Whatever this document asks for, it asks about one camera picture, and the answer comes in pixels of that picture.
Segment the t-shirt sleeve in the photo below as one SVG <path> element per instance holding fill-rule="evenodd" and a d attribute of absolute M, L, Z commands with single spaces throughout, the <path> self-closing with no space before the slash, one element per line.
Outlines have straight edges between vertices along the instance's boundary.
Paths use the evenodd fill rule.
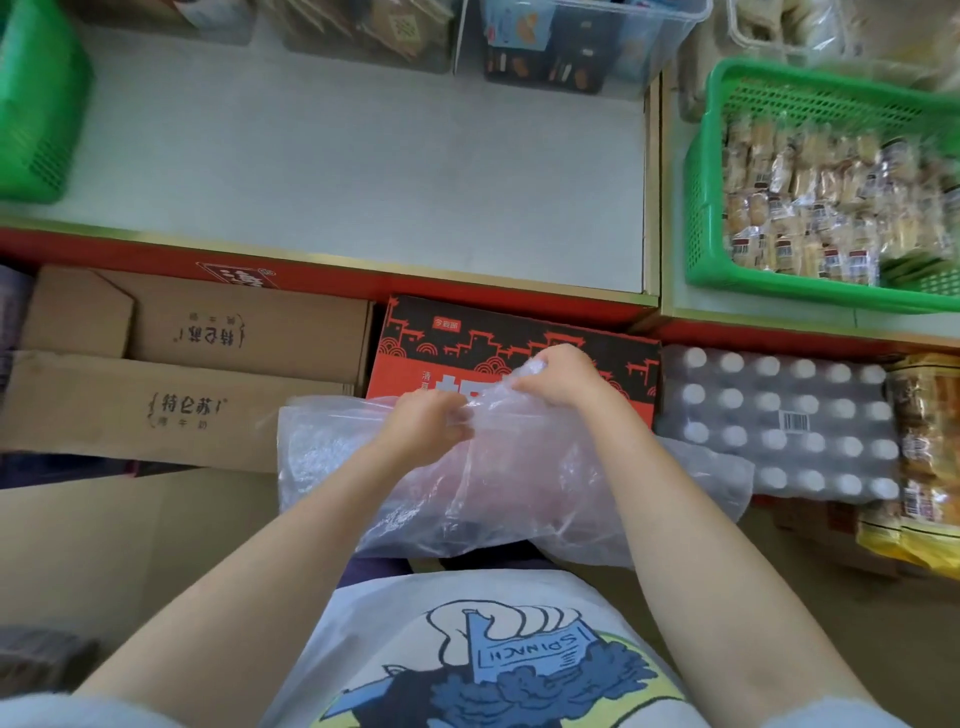
<path fill-rule="evenodd" d="M 0 700 L 0 728 L 182 728 L 129 703 L 40 693 Z"/>
<path fill-rule="evenodd" d="M 774 718 L 763 728 L 909 728 L 876 705 L 827 698 L 795 713 Z"/>

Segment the cartoon hand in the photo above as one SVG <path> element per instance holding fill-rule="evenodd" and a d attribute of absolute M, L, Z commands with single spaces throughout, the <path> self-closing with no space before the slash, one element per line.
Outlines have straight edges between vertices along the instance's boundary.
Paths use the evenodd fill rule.
<path fill-rule="evenodd" d="M 580 613 L 558 607 L 508 607 L 496 601 L 454 601 L 437 607 L 426 620 L 444 635 L 440 660 L 445 665 L 467 665 L 470 649 L 468 614 L 477 613 L 490 621 L 489 640 L 509 640 L 567 627 Z"/>

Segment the beige floor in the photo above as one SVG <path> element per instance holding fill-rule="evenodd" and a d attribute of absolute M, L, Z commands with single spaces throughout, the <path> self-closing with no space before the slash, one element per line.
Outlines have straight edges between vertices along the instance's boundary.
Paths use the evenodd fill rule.
<path fill-rule="evenodd" d="M 0 623 L 116 646 L 275 512 L 272 478 L 218 471 L 0 492 Z M 960 589 L 842 569 L 762 511 L 743 527 L 884 706 L 914 728 L 957 722 Z M 631 572 L 574 569 L 665 651 Z"/>

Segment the white t-shirt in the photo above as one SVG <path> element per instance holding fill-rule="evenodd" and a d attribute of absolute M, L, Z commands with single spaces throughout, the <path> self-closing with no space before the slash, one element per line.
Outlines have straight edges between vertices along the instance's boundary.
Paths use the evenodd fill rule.
<path fill-rule="evenodd" d="M 0 702 L 0 728 L 169 728 L 134 706 Z M 396 576 L 337 590 L 263 728 L 707 728 L 604 598 L 558 570 Z M 769 728 L 905 728 L 828 700 Z"/>

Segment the yellow plastic package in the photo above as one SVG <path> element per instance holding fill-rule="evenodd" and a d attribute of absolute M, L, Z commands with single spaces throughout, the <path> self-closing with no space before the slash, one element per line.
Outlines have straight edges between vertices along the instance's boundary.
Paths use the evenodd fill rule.
<path fill-rule="evenodd" d="M 857 542 L 960 580 L 960 357 L 912 354 L 888 382 L 905 486 L 899 504 L 862 509 Z"/>

